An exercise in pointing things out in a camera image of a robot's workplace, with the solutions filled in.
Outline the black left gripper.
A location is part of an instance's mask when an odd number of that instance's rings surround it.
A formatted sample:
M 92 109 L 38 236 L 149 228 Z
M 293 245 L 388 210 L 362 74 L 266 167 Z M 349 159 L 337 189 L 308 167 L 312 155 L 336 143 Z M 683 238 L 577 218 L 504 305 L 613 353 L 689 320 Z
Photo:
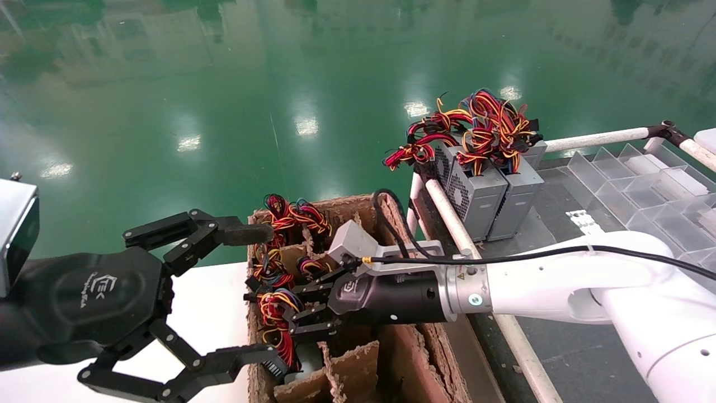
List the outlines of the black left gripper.
M 251 344 L 200 355 L 166 323 L 174 296 L 169 275 L 180 277 L 221 245 L 266 244 L 274 235 L 269 224 L 193 209 L 125 231 L 125 246 L 132 248 L 119 253 L 29 260 L 2 298 L 2 370 L 99 355 L 78 373 L 78 382 L 138 402 L 188 402 L 207 387 L 233 383 L 251 364 L 280 375 L 274 347 Z M 172 243 L 164 263 L 148 252 Z M 153 341 L 183 365 L 174 378 L 162 383 L 114 371 L 119 360 Z

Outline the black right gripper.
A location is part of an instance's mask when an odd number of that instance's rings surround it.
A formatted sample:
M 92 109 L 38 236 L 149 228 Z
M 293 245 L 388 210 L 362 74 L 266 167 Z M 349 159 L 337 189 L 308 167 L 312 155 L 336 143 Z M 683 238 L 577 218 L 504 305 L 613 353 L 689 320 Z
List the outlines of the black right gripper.
M 444 323 L 439 283 L 433 272 L 356 277 L 342 266 L 290 289 L 290 303 L 305 306 L 297 311 L 284 304 L 283 319 L 297 343 L 327 341 L 338 332 L 342 319 L 348 324 Z

